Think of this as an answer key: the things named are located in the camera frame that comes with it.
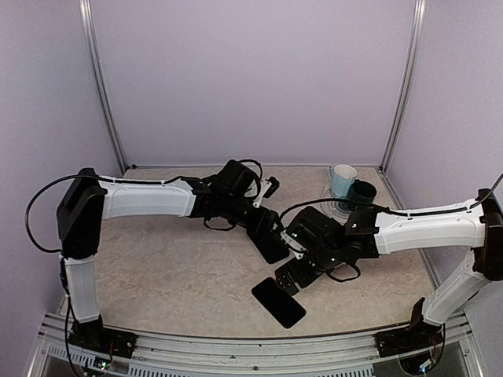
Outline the black phone case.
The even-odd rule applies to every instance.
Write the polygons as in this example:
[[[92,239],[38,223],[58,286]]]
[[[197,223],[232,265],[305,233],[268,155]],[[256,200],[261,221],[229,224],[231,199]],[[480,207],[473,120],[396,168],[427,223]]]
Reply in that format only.
[[[246,233],[268,264],[277,263],[290,255],[287,244],[278,232],[266,231],[258,233],[247,231]]]

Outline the black phone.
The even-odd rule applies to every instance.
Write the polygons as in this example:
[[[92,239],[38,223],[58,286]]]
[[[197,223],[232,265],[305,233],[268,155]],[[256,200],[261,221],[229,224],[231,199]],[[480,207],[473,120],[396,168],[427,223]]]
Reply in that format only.
[[[292,296],[277,286],[272,277],[267,277],[254,286],[251,293],[285,329],[292,328],[307,314],[306,310]]]

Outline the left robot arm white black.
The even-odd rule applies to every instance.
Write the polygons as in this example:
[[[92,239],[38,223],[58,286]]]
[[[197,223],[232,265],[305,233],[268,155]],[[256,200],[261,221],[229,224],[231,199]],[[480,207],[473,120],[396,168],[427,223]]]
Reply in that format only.
[[[205,178],[177,176],[164,181],[101,177],[92,168],[73,179],[57,208],[63,281],[68,305],[80,324],[78,333],[93,349],[110,341],[97,304],[94,261],[101,223],[129,216],[221,218],[261,236],[274,227],[277,214],[262,205],[279,187],[276,178],[262,179],[245,160],[231,159]]]

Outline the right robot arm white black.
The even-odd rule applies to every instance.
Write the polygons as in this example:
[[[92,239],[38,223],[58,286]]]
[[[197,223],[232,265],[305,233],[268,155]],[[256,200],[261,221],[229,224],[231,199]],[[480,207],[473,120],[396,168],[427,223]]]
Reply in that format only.
[[[413,309],[402,342],[417,349],[433,328],[492,281],[502,279],[502,211],[489,189],[475,199],[444,207],[391,210],[360,204],[344,223],[311,205],[303,208],[281,238],[295,256],[276,270],[278,287],[290,295],[321,275],[331,276],[342,264],[356,268],[360,259],[411,249],[465,246],[470,252],[439,288]]]

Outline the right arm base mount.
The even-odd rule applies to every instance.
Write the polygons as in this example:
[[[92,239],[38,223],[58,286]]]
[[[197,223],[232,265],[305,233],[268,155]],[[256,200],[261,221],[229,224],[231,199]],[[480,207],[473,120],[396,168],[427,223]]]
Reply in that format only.
[[[380,357],[390,357],[415,350],[422,350],[442,343],[442,326],[419,324],[388,331],[375,335],[376,348]]]

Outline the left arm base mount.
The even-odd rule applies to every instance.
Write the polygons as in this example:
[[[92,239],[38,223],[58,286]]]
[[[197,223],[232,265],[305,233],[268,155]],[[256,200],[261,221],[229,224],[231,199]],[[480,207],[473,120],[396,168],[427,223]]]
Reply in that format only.
[[[72,325],[68,342],[85,350],[131,359],[136,334],[105,327],[99,320]]]

